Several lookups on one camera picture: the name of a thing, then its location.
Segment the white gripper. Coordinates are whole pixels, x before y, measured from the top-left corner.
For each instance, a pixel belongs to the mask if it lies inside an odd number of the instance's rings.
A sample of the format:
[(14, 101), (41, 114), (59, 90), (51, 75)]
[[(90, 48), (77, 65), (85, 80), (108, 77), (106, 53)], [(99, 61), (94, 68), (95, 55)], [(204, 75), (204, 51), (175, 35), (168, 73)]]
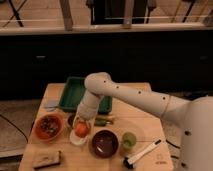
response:
[[(97, 95), (86, 90), (83, 95), (83, 98), (81, 99), (77, 107), (77, 114), (84, 120), (88, 120), (86, 121), (88, 128), (87, 136), (90, 136), (91, 134), (92, 131), (91, 119), (93, 119), (97, 115), (101, 101), (102, 101), (101, 95)], [(79, 116), (75, 116), (72, 124), (72, 131), (75, 133), (75, 135), (77, 135), (77, 125), (78, 122), (80, 121)]]

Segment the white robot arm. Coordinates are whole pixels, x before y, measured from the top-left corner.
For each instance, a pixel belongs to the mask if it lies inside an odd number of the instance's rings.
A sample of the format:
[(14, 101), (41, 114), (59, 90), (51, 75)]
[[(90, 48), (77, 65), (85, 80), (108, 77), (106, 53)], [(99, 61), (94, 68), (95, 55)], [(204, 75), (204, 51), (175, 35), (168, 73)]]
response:
[(181, 131), (178, 171), (213, 171), (213, 96), (186, 100), (131, 88), (111, 80), (106, 72), (89, 74), (77, 115), (93, 119), (104, 96), (110, 96), (177, 125)]

